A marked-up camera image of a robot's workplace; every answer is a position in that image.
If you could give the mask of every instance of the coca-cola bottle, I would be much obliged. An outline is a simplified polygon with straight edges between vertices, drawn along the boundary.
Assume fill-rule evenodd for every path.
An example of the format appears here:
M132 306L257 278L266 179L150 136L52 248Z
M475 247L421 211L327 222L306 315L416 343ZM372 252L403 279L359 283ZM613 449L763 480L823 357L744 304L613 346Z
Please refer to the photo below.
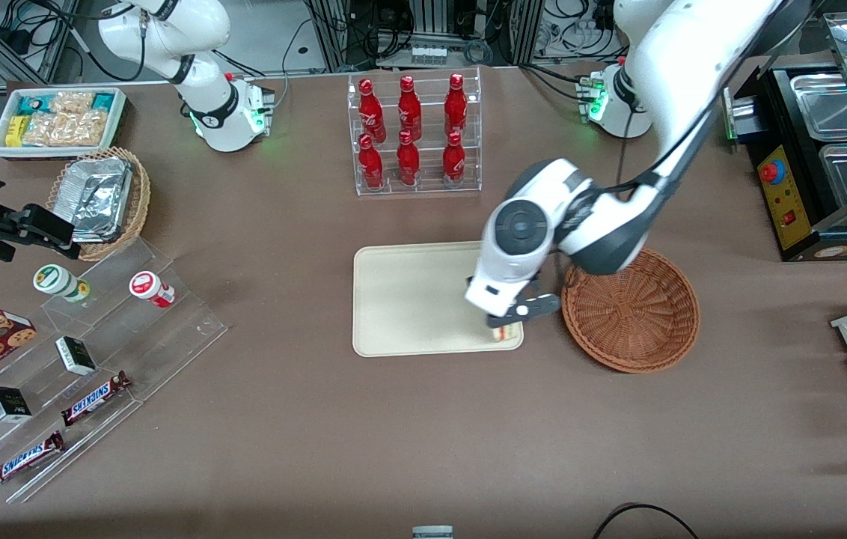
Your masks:
M450 75L450 91L444 101L444 132L461 132L467 129L467 96L464 95L464 76Z
M364 131L373 137L373 142L381 144L387 139L387 130L383 126L383 107L373 95L370 79L361 79L358 88L361 89L361 123Z
M464 181L464 159L467 153L460 146L460 132L447 135L444 148L444 185L451 189L460 187Z
M361 161L361 173L367 189L379 191L383 188L383 161L380 153L373 147L373 140L369 134L361 133L358 137L361 152L358 153L358 161Z
M414 145L414 137L410 130L400 130L397 164L400 165L400 182L407 187L417 185L421 171L421 154Z
M424 136L424 120L421 118L421 99L414 92L414 78L410 75L400 77L400 101L397 102L400 113L400 129L409 130L414 140Z

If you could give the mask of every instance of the acrylic display stand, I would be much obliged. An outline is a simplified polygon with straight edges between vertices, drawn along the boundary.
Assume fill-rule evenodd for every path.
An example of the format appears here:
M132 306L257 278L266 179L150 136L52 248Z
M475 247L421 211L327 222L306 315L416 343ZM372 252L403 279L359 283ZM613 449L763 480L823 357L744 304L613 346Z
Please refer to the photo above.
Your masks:
M45 457L0 485L0 497L6 502L33 496L227 331L172 266L171 259L139 238L82 274L91 284L91 294L84 300L68 303L53 297L30 315L38 335L17 355L2 359L0 386L20 389L33 416L17 425L0 423L0 466L54 430L61 431L67 450ZM170 307L160 309L130 296L127 283L140 270L155 272L174 287L177 299ZM55 349L55 340L62 335L84 341L97 365L94 374L65 371ZM65 427L61 411L118 371L125 371L132 386Z
M461 185L448 188L444 185L444 148L447 147L447 133L444 132L444 99L450 89L450 75L460 73L464 76L464 93L467 95L467 127L462 134L461 146L467 157L464 160L464 178ZM400 116L397 113L397 101L400 101L400 73L378 72L351 75L348 79L347 113L351 127L351 151L354 154L354 178L358 195L413 195L421 193L453 194L467 191L479 191L482 186L483 169L481 147L481 82L479 69L434 69L409 72L414 78L417 96L421 99L423 114L423 138L415 143L421 156L420 181L415 187L407 187L400 182L400 169L397 167L397 147L400 141ZM387 139L377 144L383 160L383 189L371 191L363 180L361 163L358 161L358 137L363 133L361 123L361 92L356 89L361 79L373 82L373 93L383 107L383 123L387 129Z

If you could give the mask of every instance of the wicker basket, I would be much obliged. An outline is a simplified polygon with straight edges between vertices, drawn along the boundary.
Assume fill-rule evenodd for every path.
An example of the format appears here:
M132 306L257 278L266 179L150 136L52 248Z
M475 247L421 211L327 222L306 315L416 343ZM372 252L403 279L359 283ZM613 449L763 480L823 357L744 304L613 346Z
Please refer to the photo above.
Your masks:
M563 319L577 344L618 371L663 371L686 356L700 330L700 304L669 260L643 249L613 275L566 274Z
M118 246L136 238L141 234L141 229L144 228L144 222L147 218L147 204L150 202L150 180L147 178L147 171L141 166L141 161L133 153L122 147L109 147L108 150L95 151L95 153L82 156L81 160L103 159L105 157L121 157L133 164L132 191L127 197L125 218L123 218L121 225L121 236L111 243L81 243L79 259L85 262L97 262L108 256L113 250L118 249ZM64 171L67 170L67 167L64 167L64 170L58 174L58 180L51 187L51 195L44 204L44 207L49 210L54 207L55 199L58 197L58 188L61 187L61 178L64 177Z

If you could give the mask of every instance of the white tray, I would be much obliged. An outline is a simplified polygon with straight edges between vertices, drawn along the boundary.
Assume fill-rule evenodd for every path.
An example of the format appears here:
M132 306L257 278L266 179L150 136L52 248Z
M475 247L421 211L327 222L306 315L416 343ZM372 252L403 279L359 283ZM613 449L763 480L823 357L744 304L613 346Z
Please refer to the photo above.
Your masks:
M5 146L7 134L7 122L17 112L21 98L53 94L59 91L94 92L98 94L114 94L114 101L108 111L108 123L105 124L105 132L101 135L101 143L97 146L61 146L61 147L10 147ZM7 96L5 109L0 120L0 157L10 159L51 159L55 157L86 156L96 150L106 150L114 142L114 136L121 124L121 113L125 106L125 94L114 86L68 86L68 88L28 88L25 90L14 90Z
M365 358L513 350L464 299L480 242L374 246L354 255L354 351Z

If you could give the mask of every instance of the brown table surface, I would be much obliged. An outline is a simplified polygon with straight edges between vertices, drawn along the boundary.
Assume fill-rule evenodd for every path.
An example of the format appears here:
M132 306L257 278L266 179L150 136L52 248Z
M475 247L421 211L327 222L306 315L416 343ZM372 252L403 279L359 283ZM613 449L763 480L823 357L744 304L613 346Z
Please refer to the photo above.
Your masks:
M153 181L144 236L232 329L30 502L0 496L0 536L580 538L653 502L702 537L847 537L847 352L828 326L847 263L779 261L756 175L718 133L649 236L700 297L675 368L609 371L556 315L513 352L355 354L356 250L478 239L548 157L614 180L619 140L574 103L515 68L482 74L483 193L405 201L354 193L345 76L294 79L273 136L239 153L195 137L170 85L125 86L121 144ZM655 152L630 141L625 176ZM43 201L60 168L0 159L3 204ZM0 307L37 309L29 279L50 262L0 263ZM641 512L605 537L681 533Z

